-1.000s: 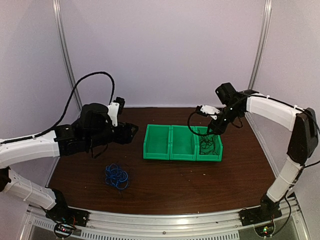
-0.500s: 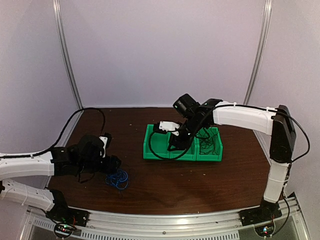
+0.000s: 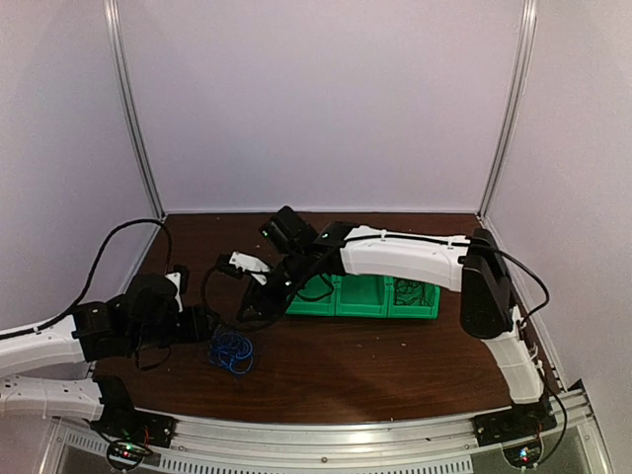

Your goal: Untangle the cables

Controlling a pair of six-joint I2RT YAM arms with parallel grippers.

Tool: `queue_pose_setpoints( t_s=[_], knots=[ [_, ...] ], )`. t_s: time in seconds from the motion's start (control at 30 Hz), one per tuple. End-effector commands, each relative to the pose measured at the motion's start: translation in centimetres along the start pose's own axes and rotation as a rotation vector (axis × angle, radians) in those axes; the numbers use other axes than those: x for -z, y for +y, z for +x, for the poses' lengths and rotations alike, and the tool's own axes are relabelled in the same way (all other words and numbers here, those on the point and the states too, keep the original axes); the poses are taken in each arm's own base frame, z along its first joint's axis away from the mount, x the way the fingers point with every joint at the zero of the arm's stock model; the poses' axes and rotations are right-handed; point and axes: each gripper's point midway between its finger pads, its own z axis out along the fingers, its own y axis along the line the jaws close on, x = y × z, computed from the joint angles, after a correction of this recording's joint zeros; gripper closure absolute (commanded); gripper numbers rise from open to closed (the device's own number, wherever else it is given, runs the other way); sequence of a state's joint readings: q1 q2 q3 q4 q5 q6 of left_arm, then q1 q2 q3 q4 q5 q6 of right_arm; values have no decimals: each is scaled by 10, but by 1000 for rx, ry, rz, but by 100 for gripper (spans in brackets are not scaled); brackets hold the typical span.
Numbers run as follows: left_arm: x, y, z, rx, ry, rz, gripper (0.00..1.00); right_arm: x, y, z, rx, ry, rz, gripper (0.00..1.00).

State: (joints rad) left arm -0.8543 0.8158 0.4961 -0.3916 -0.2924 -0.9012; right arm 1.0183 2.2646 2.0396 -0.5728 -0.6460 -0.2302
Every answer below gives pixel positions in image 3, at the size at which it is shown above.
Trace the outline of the green bin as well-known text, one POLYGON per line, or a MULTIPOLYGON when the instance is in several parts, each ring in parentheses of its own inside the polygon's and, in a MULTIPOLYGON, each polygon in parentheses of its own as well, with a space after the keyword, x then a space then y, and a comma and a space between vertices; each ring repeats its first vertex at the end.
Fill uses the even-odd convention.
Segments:
POLYGON ((388 276, 389 319, 435 320, 438 316, 440 287, 427 282, 388 276))
POLYGON ((314 276, 297 293, 286 310, 286 314, 292 316, 334 316, 339 283, 338 276, 314 276))
POLYGON ((340 317, 386 319, 392 292, 387 276, 341 276, 336 292, 336 312, 340 317))

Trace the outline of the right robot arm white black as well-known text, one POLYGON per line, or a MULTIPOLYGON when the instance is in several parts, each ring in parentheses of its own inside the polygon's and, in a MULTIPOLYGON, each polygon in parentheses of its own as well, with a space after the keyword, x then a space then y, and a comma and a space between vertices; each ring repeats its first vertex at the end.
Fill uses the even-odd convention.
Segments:
POLYGON ((508 265, 531 270, 502 251, 485 229, 471 235, 427 236, 335 221, 316 231, 284 206, 259 229, 281 260, 275 266, 233 252, 230 267, 252 278, 242 300, 265 321, 286 312, 305 284, 319 274, 382 276, 430 283, 460 295, 460 326, 482 341, 508 385, 506 417, 513 435, 528 435, 548 416, 545 377, 524 339, 531 316, 514 297, 508 265))

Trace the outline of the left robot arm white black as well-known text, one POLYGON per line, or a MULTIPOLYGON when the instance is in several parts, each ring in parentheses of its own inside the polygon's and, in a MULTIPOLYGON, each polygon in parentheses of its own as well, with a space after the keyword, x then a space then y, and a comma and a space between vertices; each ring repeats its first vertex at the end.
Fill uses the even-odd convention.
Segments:
POLYGON ((32 370, 113 357, 139 360, 147 350, 205 342, 214 322, 202 306, 182 302, 180 273, 137 276, 108 301, 79 304, 65 314, 1 334, 1 413, 83 419, 121 438, 151 429, 123 382, 114 376, 83 380, 32 378, 32 370))

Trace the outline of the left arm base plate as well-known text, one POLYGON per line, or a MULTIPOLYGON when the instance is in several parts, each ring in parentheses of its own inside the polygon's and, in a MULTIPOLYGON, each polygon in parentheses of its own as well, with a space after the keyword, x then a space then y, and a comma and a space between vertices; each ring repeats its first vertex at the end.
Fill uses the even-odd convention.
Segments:
POLYGON ((101 418, 91 421, 90 426, 97 432, 113 438, 169 448, 175 433, 176 419, 135 409, 106 408, 101 418))

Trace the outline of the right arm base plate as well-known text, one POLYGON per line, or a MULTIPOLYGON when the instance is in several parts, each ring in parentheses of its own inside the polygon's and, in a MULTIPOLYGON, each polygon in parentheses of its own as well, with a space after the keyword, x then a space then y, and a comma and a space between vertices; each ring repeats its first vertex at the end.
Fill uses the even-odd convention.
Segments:
POLYGON ((546 407, 515 405, 499 412, 475 416, 473 426, 478 445, 488 446, 555 429, 557 420, 546 407))

